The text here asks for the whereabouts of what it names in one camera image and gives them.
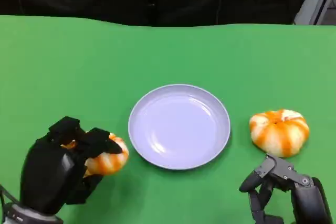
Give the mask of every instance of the pumpkin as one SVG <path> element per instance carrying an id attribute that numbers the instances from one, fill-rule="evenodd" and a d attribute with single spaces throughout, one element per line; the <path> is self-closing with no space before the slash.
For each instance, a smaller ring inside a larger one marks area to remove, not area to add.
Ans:
<path id="1" fill-rule="evenodd" d="M 122 149 L 122 153 L 119 154 L 110 154 L 110 153 L 101 153 L 98 157 L 88 158 L 85 162 L 87 170 L 85 172 L 85 177 L 100 174 L 100 175 L 109 175 L 119 171 L 125 164 L 129 156 L 129 151 L 124 141 L 110 133 L 109 139 L 115 141 Z M 62 147 L 71 149 L 76 147 L 76 141 L 73 140 L 68 145 L 62 145 Z"/>
<path id="2" fill-rule="evenodd" d="M 306 120 L 293 110 L 255 114 L 249 126 L 253 143 L 279 157 L 298 154 L 309 135 Z"/>

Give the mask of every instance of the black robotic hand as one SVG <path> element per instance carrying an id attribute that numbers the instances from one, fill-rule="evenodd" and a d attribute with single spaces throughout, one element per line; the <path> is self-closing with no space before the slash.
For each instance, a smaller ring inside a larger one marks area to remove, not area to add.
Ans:
<path id="1" fill-rule="evenodd" d="M 102 152 L 119 154 L 122 149 L 109 139 L 108 131 L 94 128 L 85 132 L 79 123 L 64 117 L 29 149 L 21 174 L 20 201 L 0 187 L 0 196 L 3 192 L 14 203 L 4 207 L 4 217 L 19 223 L 62 223 L 56 217 L 54 221 L 48 218 L 64 204 L 86 202 L 103 176 L 84 178 L 85 161 Z M 66 148 L 73 140 L 75 146 Z"/>
<path id="2" fill-rule="evenodd" d="M 291 191 L 296 224 L 332 224 L 329 206 L 321 182 L 302 175 L 289 162 L 267 154 L 261 166 L 242 183 L 239 190 L 249 194 L 250 208 L 256 224 L 283 224 L 281 217 L 267 215 L 264 208 L 273 189 Z"/>

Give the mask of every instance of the green tablecloth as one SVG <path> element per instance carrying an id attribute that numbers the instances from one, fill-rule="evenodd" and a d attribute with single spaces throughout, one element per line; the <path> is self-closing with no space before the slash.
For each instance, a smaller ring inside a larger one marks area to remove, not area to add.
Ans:
<path id="1" fill-rule="evenodd" d="M 124 138 L 130 159 L 86 205 L 64 206 L 66 223 L 253 223 L 238 187 L 264 153 L 251 143 L 248 120 L 286 108 L 301 112 L 311 128 L 289 160 L 320 178 L 336 216 L 335 27 L 148 28 L 44 17 L 1 17 L 0 27 L 0 183 L 15 196 L 28 148 L 69 115 L 84 129 Z M 228 148 L 196 170 L 152 166 L 128 139 L 134 104 L 169 83 L 210 91 L 230 114 Z M 275 192 L 267 210 L 294 220 L 289 193 Z"/>

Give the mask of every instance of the decorative gourd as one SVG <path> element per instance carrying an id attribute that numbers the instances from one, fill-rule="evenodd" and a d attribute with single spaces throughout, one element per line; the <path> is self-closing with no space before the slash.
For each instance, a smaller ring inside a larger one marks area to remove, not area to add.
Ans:
<path id="1" fill-rule="evenodd" d="M 253 143 L 265 152 L 279 157 L 299 153 L 309 135 L 304 117 L 293 110 L 255 114 L 250 119 L 249 126 Z"/>
<path id="2" fill-rule="evenodd" d="M 109 139 L 115 141 L 120 148 L 122 153 L 120 154 L 110 154 L 101 153 L 98 157 L 88 158 L 85 162 L 87 170 L 85 172 L 85 177 L 100 174 L 100 175 L 110 175 L 119 171 L 125 164 L 129 156 L 129 151 L 120 137 L 116 137 L 113 133 L 110 133 Z M 72 141 L 68 145 L 62 145 L 62 147 L 71 149 L 76 146 L 76 141 Z"/>

